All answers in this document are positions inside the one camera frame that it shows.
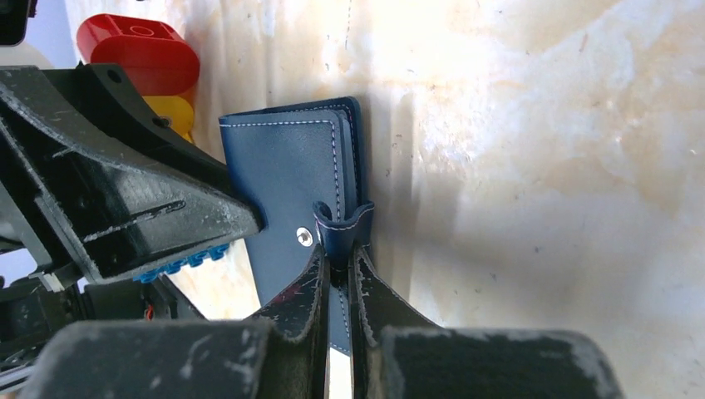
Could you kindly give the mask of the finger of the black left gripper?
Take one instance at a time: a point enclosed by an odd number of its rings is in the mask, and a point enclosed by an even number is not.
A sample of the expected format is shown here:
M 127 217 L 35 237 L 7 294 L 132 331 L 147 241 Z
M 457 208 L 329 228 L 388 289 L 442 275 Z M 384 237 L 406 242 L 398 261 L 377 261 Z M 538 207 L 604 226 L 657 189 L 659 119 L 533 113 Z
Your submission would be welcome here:
M 228 171 L 168 127 L 142 99 L 116 64 L 86 64 L 42 72 L 61 95 L 110 137 L 227 195 L 234 192 Z

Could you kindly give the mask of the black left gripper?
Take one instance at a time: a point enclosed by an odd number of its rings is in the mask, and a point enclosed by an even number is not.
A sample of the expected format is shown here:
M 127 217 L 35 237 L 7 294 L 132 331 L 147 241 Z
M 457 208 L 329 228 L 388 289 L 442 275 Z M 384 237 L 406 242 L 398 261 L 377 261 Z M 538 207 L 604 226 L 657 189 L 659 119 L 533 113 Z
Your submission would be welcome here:
M 235 199 L 105 134 L 43 71 L 1 70 L 2 216 L 47 286 L 66 287 L 79 278 L 109 284 L 52 292 L 25 277 L 3 285 L 3 381 L 27 380 L 39 352 L 71 323 L 202 318 L 170 275 L 147 284 L 132 279 L 263 227 L 244 197 Z

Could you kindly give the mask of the dark blue card holder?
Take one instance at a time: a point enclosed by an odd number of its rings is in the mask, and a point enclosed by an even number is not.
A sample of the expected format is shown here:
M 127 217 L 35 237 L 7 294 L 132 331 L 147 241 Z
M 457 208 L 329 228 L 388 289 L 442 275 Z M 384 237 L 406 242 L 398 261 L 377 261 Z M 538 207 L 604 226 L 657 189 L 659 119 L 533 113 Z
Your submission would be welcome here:
M 264 227 L 246 239 L 261 303 L 292 293 L 316 245 L 332 265 L 329 339 L 349 353 L 348 258 L 371 243 L 362 113 L 339 97 L 222 116 L 226 164 L 235 190 Z

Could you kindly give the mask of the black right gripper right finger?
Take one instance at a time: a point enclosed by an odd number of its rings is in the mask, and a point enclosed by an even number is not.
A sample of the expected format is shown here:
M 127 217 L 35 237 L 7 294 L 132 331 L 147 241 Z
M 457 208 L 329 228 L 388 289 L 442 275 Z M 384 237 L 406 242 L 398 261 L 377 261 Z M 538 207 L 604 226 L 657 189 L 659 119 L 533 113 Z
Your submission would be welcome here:
M 443 328 L 381 280 L 363 248 L 348 266 L 356 398 L 620 398 L 602 350 L 565 330 Z

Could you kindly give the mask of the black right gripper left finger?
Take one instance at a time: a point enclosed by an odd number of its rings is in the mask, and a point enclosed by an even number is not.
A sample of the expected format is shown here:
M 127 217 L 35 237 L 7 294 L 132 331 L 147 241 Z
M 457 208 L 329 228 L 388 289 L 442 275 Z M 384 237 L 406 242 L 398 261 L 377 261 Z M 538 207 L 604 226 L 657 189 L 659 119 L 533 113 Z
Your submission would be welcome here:
M 90 321 L 42 350 L 23 398 L 322 398 L 329 266 L 316 245 L 303 272 L 250 317 Z

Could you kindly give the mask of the red yellow toy brick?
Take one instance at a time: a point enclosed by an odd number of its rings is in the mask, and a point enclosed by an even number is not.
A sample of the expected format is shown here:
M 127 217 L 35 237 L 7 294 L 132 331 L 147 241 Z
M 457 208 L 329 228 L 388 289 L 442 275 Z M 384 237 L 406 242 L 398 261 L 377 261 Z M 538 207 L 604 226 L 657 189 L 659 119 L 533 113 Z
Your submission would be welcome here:
M 200 59 L 173 27 L 156 20 L 101 13 L 79 25 L 76 45 L 86 62 L 121 67 L 160 120 L 193 141 Z

